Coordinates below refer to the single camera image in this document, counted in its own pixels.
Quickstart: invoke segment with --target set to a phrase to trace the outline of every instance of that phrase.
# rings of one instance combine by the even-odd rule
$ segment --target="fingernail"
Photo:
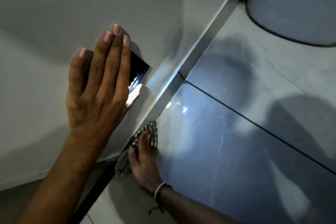
[[[85,48],[82,48],[79,53],[78,53],[78,56],[82,59],[85,59],[86,57],[86,49]]]
[[[128,44],[129,44],[129,39],[128,39],[127,35],[124,35],[123,45],[127,46]]]
[[[106,31],[104,34],[104,42],[110,43],[112,41],[112,33],[110,31]]]
[[[113,24],[112,32],[113,32],[114,35],[120,35],[121,27],[118,24]]]

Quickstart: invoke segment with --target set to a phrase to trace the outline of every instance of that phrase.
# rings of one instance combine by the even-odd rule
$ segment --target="forearm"
[[[54,166],[15,223],[66,223],[72,216],[97,154],[83,151],[72,134]]]
[[[183,224],[237,224],[228,216],[200,204],[190,198],[184,197],[173,189],[164,187],[159,194],[159,201],[164,209]]]

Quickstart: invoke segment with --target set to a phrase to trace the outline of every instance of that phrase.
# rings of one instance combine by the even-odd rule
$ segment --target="left hand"
[[[84,87],[84,66],[89,53],[82,49],[71,61],[65,104],[70,138],[75,137],[87,150],[100,153],[139,97],[141,85],[129,94],[130,41],[120,26],[114,24],[112,32],[104,32],[98,40]]]

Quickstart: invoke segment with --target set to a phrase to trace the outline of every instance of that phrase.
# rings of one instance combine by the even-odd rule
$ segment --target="right hand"
[[[139,158],[132,147],[128,150],[128,158],[140,186],[154,196],[162,180],[155,162],[155,148],[150,145],[149,139],[149,133],[143,132],[139,138]]]

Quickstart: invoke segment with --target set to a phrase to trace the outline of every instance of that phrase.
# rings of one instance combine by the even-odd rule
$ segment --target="hand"
[[[101,153],[109,137],[120,124],[134,101],[140,85],[129,95],[130,41],[114,24],[98,40],[84,86],[85,64],[90,51],[80,50],[71,61],[69,89],[65,98],[75,137],[86,150]]]
[[[139,158],[132,147],[128,150],[132,173],[141,187],[154,196],[156,189],[162,183],[155,162],[155,148],[149,143],[150,135],[143,132],[139,138]]]

